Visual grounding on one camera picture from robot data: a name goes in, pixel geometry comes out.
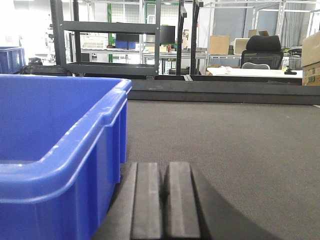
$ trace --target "blue storage bin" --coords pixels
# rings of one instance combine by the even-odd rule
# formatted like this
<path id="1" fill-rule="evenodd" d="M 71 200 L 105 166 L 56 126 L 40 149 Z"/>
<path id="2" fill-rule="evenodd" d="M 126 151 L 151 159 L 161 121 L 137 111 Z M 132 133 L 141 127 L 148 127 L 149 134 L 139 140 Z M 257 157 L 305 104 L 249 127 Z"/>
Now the blue storage bin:
<path id="1" fill-rule="evenodd" d="M 15 74 L 26 65 L 23 47 L 0 46 L 0 74 Z"/>
<path id="2" fill-rule="evenodd" d="M 0 239 L 89 240 L 126 161 L 131 81 L 0 74 Z"/>
<path id="3" fill-rule="evenodd" d="M 129 46 L 129 49 L 136 49 L 136 43 L 134 41 L 115 41 L 115 48 L 116 49 L 127 49 L 127 43 Z"/>

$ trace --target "office chair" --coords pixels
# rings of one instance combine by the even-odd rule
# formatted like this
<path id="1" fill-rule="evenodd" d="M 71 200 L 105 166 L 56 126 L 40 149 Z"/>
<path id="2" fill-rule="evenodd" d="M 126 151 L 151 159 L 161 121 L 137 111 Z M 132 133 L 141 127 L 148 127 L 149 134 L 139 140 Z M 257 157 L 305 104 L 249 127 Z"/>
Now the office chair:
<path id="1" fill-rule="evenodd" d="M 241 67 L 244 63 L 267 64 L 270 69 L 279 69 L 284 53 L 278 36 L 252 36 L 246 50 L 241 55 Z"/>
<path id="2" fill-rule="evenodd" d="M 264 69 L 264 70 L 270 70 L 270 67 L 268 64 L 255 64 L 252 62 L 245 62 L 242 67 L 242 69 Z"/>

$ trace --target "gray carpet floor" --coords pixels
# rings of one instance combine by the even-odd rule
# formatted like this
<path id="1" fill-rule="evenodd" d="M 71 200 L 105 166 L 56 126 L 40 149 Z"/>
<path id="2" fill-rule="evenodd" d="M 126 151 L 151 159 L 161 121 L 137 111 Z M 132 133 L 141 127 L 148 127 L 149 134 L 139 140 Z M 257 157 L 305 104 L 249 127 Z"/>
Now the gray carpet floor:
<path id="1" fill-rule="evenodd" d="M 127 134 L 128 163 L 195 163 L 260 226 L 320 239 L 320 108 L 130 101 Z"/>

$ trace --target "white table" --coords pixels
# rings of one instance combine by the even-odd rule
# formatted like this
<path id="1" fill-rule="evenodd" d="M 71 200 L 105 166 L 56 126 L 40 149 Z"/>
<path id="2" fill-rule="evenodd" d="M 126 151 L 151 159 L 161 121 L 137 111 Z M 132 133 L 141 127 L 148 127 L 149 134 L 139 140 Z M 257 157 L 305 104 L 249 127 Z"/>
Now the white table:
<path id="1" fill-rule="evenodd" d="M 296 75 L 285 74 L 282 70 L 268 70 L 268 69 L 242 69 L 242 68 L 229 68 L 229 73 L 226 73 L 225 67 L 208 67 L 207 70 L 213 76 L 220 77 L 259 77 L 259 78 L 289 78 L 289 79 L 301 79 L 303 78 L 302 70 L 294 71 Z"/>

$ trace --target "white box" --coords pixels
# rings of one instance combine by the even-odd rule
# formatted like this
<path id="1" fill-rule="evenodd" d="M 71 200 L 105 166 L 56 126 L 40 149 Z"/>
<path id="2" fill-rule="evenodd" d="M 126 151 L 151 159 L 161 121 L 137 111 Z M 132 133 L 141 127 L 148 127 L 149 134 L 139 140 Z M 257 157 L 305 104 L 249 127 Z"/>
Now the white box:
<path id="1" fill-rule="evenodd" d="M 244 50 L 247 48 L 247 43 L 250 38 L 235 38 L 234 41 L 231 42 L 233 45 L 233 54 L 241 55 Z"/>

